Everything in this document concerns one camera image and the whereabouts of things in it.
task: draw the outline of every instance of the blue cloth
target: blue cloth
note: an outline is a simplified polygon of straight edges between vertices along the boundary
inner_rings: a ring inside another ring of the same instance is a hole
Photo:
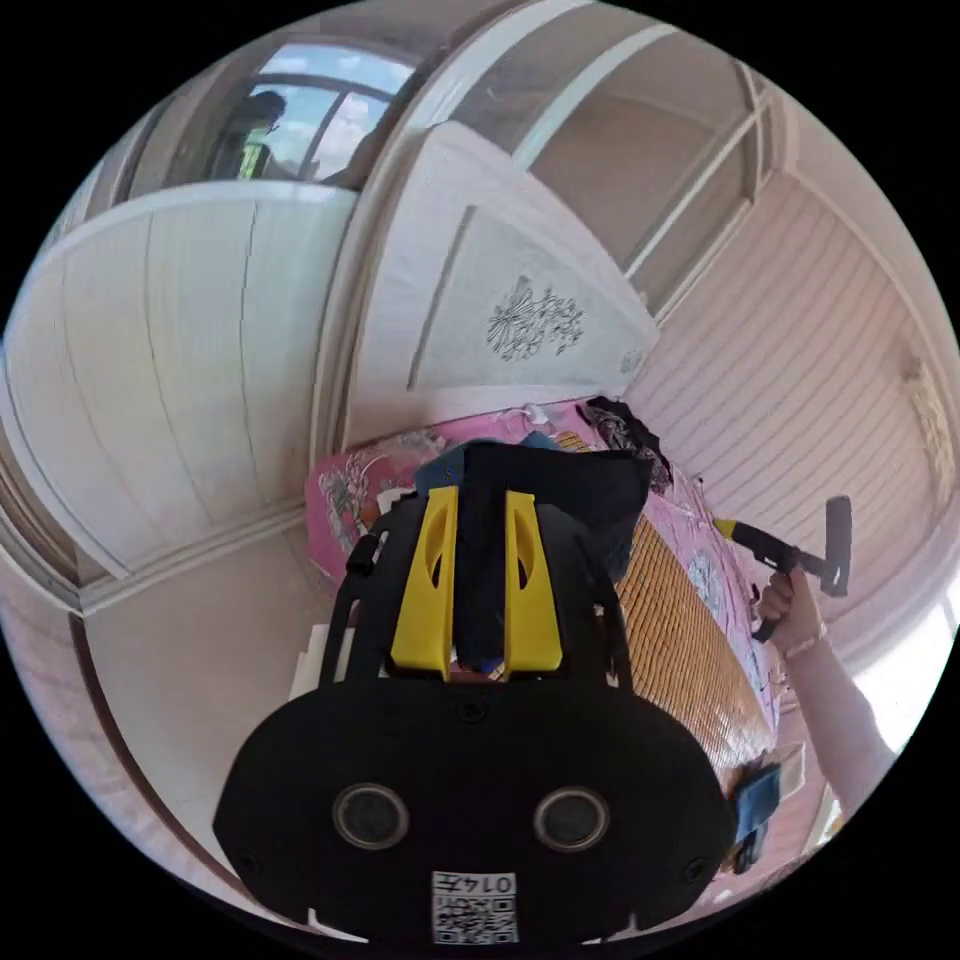
[[[425,497],[427,491],[433,487],[457,487],[463,480],[464,469],[464,450],[471,443],[500,443],[491,437],[477,437],[475,440],[468,440],[461,443],[452,450],[446,450],[434,460],[425,463],[414,475],[414,486],[417,488],[417,495]],[[547,450],[563,449],[551,437],[539,430],[533,430],[528,433],[519,444],[521,447],[542,447]]]
[[[766,823],[780,805],[780,764],[764,767],[737,788],[734,810],[737,817],[735,843],[746,839]]]

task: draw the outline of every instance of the window frame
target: window frame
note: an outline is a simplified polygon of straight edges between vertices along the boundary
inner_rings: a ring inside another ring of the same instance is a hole
[[[305,87],[316,90],[326,90],[329,93],[336,94],[333,102],[327,108],[323,119],[318,124],[317,131],[313,135],[310,145],[304,154],[304,158],[300,163],[300,167],[297,170],[297,180],[302,183],[313,183],[312,180],[306,177],[306,170],[311,162],[311,158],[320,145],[320,141],[323,139],[334,117],[337,115],[337,111],[343,106],[344,101],[351,93],[368,97],[371,100],[378,100],[384,104],[385,109],[389,107],[393,99],[393,97],[387,95],[384,91],[377,90],[374,87],[368,87],[366,84],[350,83],[334,77],[316,77],[299,73],[255,73],[243,80],[237,81],[224,98],[225,103],[230,103],[230,110],[225,114],[224,121],[218,124],[217,132],[213,134],[212,137],[208,137],[208,146],[205,151],[206,160],[202,168],[202,173],[200,174],[201,181],[207,182],[210,180],[210,171],[217,155],[216,145],[219,141],[220,134],[223,132],[224,123],[229,120],[233,110],[243,102],[244,97],[249,96],[257,87],[263,86]]]
[[[652,228],[645,239],[638,244],[637,252],[631,258],[624,276],[629,280],[639,270],[643,262],[650,256],[660,241],[666,236],[670,228],[679,220],[681,214],[690,206],[697,195],[706,188],[710,178],[720,169],[724,160],[742,143],[752,138],[753,150],[747,152],[748,163],[752,167],[753,186],[739,207],[728,217],[727,222],[716,233],[713,240],[707,244],[703,254],[698,257],[691,267],[683,272],[674,284],[672,293],[653,315],[658,327],[662,328],[669,320],[681,301],[690,293],[698,280],[704,275],[707,268],[723,252],[724,248],[736,235],[750,212],[756,207],[760,196],[773,178],[776,171],[776,157],[770,158],[770,164],[764,172],[764,136],[763,118],[766,110],[770,110],[771,122],[775,119],[773,112],[774,94],[769,85],[762,92],[758,92],[754,84],[753,73],[739,60],[733,61],[737,68],[741,82],[747,91],[750,101],[750,112],[740,120],[732,130],[714,139],[704,151],[705,156],[696,163],[696,173],[688,180],[680,196],[673,203],[660,221]],[[773,131],[773,141],[776,143],[776,127]]]

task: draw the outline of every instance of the bed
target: bed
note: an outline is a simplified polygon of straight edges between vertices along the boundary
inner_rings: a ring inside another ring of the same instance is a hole
[[[407,489],[422,464],[469,439],[520,442],[531,430],[571,452],[602,450],[576,401],[483,414],[409,431],[320,460],[306,483],[309,553],[333,587],[378,497]],[[650,492],[617,589],[634,692],[683,722],[728,790],[776,743],[774,663],[750,636],[750,584],[738,548],[714,528],[700,485],[673,468]]]

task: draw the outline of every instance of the floral pattern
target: floral pattern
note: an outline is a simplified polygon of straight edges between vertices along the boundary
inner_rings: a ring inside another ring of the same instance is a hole
[[[687,564],[687,576],[693,581],[700,599],[707,605],[714,620],[722,624],[725,613],[723,578],[706,550],[697,550],[691,557]]]

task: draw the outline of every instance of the sky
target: sky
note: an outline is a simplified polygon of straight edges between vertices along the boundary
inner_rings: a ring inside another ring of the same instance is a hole
[[[412,68],[362,50],[321,44],[287,44],[261,68],[262,74],[299,74],[331,77],[363,84],[382,91],[387,99],[395,94],[412,73]],[[278,129],[266,142],[274,159],[295,171],[317,132],[318,125],[333,103],[334,93],[311,87],[266,84],[255,88],[275,90],[287,101]],[[376,126],[386,110],[386,101],[350,93],[331,119],[314,155],[314,176],[323,179],[342,170],[360,141]]]
[[[955,616],[960,615],[960,571],[947,596]],[[880,735],[898,753],[930,703],[953,647],[954,630],[938,604],[902,643],[856,677],[873,707]]]
[[[321,44],[289,43],[260,69],[261,73],[299,73],[311,77],[353,80],[364,86],[396,93],[413,68],[365,50]]]

